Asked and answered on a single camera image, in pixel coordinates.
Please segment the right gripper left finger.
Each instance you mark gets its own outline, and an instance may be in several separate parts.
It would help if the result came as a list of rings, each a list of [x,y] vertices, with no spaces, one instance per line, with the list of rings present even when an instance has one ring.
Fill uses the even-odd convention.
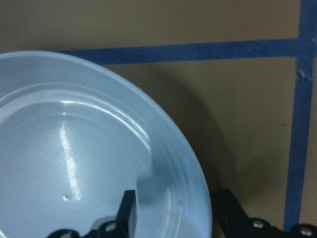
[[[132,238],[136,229],[136,192],[126,190],[113,220],[92,228],[84,238]]]

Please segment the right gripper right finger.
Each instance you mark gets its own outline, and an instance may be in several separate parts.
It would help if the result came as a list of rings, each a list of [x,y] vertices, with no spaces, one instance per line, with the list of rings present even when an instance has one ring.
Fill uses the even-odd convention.
[[[249,217],[229,189],[215,195],[218,223],[226,238],[315,238],[317,227],[293,225],[285,232],[259,217]]]

